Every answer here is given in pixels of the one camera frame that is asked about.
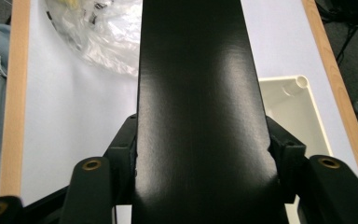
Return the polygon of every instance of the cable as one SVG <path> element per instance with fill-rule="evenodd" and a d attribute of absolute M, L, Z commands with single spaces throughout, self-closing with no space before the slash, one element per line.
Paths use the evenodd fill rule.
<path fill-rule="evenodd" d="M 336 57 L 336 61 L 338 65 L 342 63 L 344 60 L 344 50 L 347 48 L 348 44 L 351 42 L 351 39 L 356 34 L 358 30 L 358 26 L 349 26 L 348 33 L 347 33 L 347 39 L 345 40 L 344 44 L 342 45 L 341 50 L 339 51 L 339 54 Z"/>
<path fill-rule="evenodd" d="M 324 9 L 324 7 L 322 7 L 318 2 L 316 2 L 316 7 L 318 8 L 319 14 L 322 17 L 322 21 L 324 22 L 324 24 L 330 23 L 332 21 L 336 20 L 336 15 L 331 13 L 330 11 Z"/>

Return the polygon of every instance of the plastic bag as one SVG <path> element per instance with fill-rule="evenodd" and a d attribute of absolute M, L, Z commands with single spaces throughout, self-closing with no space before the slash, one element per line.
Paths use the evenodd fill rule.
<path fill-rule="evenodd" d="M 142 0 L 45 0 L 67 45 L 87 62 L 138 75 Z"/>

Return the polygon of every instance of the black panel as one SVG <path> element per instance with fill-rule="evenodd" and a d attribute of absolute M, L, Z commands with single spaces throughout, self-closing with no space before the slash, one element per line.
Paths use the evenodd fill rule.
<path fill-rule="evenodd" d="M 132 223 L 284 223 L 241 2 L 144 0 Z"/>

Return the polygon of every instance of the wooden strip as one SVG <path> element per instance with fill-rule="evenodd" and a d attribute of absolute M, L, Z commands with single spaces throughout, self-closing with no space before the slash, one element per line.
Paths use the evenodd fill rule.
<path fill-rule="evenodd" d="M 14 0 L 8 57 L 0 196 L 21 192 L 30 0 Z"/>
<path fill-rule="evenodd" d="M 337 102 L 338 110 L 349 137 L 354 158 L 358 165 L 358 122 L 354 114 L 350 97 L 345 88 L 344 81 L 339 72 L 338 65 L 331 50 L 324 25 L 314 0 L 303 0 L 303 5 L 310 22 L 310 29 L 318 46 L 324 70 L 330 81 L 330 86 Z"/>

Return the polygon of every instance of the white plastic container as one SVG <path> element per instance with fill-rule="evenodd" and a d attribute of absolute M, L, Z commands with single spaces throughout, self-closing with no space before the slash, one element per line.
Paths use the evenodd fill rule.
<path fill-rule="evenodd" d="M 306 156 L 333 156 L 324 126 L 313 100 L 310 84 L 303 76 L 259 80 L 266 114 L 307 146 Z M 286 205 L 290 224 L 299 224 L 298 197 Z"/>

